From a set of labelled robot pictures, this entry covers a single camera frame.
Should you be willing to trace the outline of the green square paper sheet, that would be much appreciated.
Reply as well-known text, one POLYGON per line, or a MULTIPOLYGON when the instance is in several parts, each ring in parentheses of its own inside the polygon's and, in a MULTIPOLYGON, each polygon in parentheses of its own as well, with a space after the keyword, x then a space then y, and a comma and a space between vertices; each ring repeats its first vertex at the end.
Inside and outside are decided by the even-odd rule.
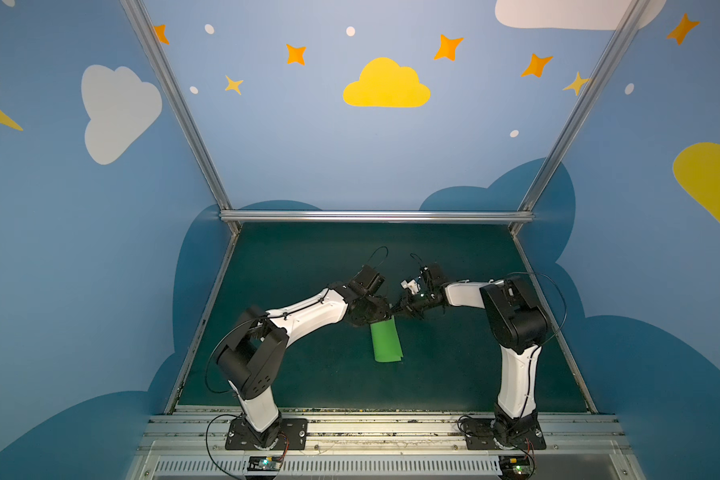
POLYGON ((395 363, 403 359, 395 318, 370 325, 374 359, 378 363, 395 363))

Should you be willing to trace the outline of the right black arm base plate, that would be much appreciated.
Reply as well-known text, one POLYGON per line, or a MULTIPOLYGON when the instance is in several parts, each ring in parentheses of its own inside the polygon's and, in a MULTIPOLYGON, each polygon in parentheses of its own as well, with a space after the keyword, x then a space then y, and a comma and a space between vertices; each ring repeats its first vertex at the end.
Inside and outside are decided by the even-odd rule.
POLYGON ((514 431, 496 419, 464 416, 457 427, 469 450, 545 450, 546 439, 537 424, 530 429, 514 431))

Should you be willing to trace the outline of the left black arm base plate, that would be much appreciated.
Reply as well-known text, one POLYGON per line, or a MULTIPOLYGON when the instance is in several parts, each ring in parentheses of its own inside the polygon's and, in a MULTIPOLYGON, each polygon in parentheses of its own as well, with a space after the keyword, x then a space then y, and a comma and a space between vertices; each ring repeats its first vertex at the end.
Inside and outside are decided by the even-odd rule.
POLYGON ((263 432, 256 431, 245 418, 234 418, 229 426, 226 450, 303 450, 308 433, 305 418, 277 419, 263 432))

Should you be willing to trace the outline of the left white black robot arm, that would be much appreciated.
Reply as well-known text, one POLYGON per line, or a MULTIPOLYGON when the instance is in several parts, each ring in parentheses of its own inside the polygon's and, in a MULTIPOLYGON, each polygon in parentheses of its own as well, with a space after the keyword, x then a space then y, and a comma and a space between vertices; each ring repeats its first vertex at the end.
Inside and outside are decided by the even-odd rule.
POLYGON ((288 347, 349 314, 357 313, 362 324, 389 319, 389 302, 377 294, 383 283, 377 270, 364 265, 350 280, 333 282, 295 304, 269 310, 248 308, 219 341, 210 360, 240 403, 252 446, 270 449, 282 437, 282 414, 271 386, 288 347))

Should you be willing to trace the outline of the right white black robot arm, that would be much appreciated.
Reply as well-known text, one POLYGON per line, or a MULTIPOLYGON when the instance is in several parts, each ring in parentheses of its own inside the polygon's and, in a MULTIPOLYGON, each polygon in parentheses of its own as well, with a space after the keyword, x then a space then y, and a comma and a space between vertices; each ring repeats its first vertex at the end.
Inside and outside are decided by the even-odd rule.
POLYGON ((501 348, 501 384, 492 419, 462 417, 457 426, 470 449, 547 448, 535 401, 537 365, 551 324, 532 286, 522 274, 487 282, 449 281, 438 264, 401 283, 394 314, 421 318, 435 307, 485 311, 501 348))

